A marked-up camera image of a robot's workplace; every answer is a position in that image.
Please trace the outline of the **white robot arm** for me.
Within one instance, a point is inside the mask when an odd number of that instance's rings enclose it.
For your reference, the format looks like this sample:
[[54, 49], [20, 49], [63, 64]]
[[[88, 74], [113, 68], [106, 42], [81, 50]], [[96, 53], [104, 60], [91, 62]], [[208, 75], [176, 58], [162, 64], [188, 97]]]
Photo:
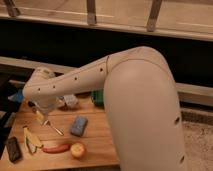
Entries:
[[140, 46], [56, 76], [37, 68], [24, 97], [52, 111], [62, 95], [102, 89], [121, 171], [187, 171], [176, 84], [157, 50]]

